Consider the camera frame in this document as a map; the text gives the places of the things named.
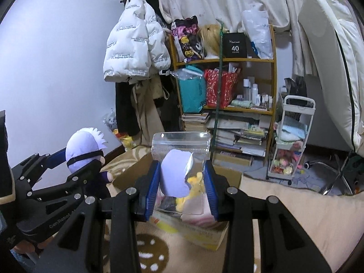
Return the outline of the left hand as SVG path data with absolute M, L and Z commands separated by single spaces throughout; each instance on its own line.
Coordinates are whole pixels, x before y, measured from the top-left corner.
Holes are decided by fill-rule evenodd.
M 28 253 L 34 253 L 36 248 L 42 250 L 45 249 L 53 240 L 53 236 L 51 236 L 50 238 L 48 238 L 47 240 L 45 240 L 44 242 L 38 243 L 36 246 L 34 246 L 32 243 L 27 242 L 26 240 L 22 240 L 21 242 L 19 242 L 14 248 L 13 250 L 16 253 L 19 254 L 28 254 Z

